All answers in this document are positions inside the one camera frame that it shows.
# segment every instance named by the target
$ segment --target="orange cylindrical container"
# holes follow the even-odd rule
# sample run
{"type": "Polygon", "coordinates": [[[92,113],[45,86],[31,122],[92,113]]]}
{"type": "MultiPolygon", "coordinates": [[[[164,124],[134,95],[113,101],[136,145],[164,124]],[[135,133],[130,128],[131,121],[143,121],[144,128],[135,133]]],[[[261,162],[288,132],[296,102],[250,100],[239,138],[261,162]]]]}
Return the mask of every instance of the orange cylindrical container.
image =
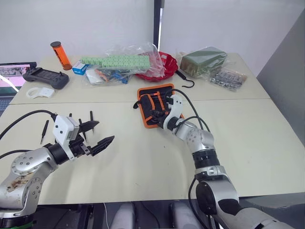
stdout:
{"type": "Polygon", "coordinates": [[[70,61],[61,45],[60,42],[52,42],[51,46],[57,55],[60,63],[62,64],[62,67],[64,70],[70,70],[72,68],[72,65],[70,64],[70,61]]]}

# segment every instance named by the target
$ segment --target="laptop screen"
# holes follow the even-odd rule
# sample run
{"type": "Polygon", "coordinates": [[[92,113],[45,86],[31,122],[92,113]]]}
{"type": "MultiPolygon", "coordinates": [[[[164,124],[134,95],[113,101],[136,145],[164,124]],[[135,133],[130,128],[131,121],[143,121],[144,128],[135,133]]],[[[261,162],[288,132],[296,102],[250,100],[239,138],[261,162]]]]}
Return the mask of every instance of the laptop screen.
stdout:
{"type": "Polygon", "coordinates": [[[0,64],[0,96],[14,96],[25,83],[22,75],[36,66],[36,62],[0,64]]]}

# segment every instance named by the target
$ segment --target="orange tool bag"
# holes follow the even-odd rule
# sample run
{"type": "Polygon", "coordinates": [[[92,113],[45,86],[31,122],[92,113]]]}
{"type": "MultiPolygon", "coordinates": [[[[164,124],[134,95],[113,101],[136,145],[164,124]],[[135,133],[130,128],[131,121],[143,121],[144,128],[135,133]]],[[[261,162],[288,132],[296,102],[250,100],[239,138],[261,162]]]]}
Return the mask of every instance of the orange tool bag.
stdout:
{"type": "Polygon", "coordinates": [[[137,109],[140,107],[145,127],[158,127],[159,120],[153,116],[153,113],[164,113],[167,115],[170,112],[165,99],[165,93],[167,93],[167,96],[171,96],[174,92],[168,91],[173,88],[174,85],[168,83],[154,87],[144,87],[138,90],[138,101],[133,105],[133,108],[137,109]]]}

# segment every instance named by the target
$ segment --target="laptop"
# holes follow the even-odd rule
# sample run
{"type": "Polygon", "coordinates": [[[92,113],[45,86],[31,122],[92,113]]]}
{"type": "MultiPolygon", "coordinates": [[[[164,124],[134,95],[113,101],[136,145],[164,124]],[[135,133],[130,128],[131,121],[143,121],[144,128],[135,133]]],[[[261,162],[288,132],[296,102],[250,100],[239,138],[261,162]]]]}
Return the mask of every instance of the laptop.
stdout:
{"type": "Polygon", "coordinates": [[[0,116],[25,83],[23,74],[36,66],[36,62],[0,63],[0,116]]]}

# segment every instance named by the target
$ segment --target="black controller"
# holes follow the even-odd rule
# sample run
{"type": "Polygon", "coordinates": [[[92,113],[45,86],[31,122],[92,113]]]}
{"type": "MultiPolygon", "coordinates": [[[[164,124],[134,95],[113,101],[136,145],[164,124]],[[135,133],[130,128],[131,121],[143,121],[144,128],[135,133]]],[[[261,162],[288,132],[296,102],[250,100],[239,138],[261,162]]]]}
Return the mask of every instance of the black controller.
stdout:
{"type": "Polygon", "coordinates": [[[43,68],[36,68],[30,70],[29,72],[23,75],[23,78],[29,82],[39,81],[43,83],[48,83],[54,89],[63,88],[69,81],[69,77],[65,73],[56,73],[49,70],[45,70],[43,68]]]}

